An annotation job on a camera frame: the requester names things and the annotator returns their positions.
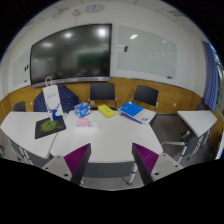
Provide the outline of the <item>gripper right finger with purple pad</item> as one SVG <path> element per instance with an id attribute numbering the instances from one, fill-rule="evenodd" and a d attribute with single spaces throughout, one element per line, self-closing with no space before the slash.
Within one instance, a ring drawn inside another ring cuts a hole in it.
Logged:
<path id="1" fill-rule="evenodd" d="M 132 155 L 145 185 L 182 169 L 168 154 L 157 154 L 137 143 L 132 144 Z"/>

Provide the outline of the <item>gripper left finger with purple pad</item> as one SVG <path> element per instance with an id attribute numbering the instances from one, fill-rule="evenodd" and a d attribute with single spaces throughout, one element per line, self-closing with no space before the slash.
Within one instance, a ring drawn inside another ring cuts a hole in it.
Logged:
<path id="1" fill-rule="evenodd" d="M 42 169 L 79 185 L 85 173 L 90 155 L 91 144 L 88 143 L 66 156 L 55 156 Z"/>

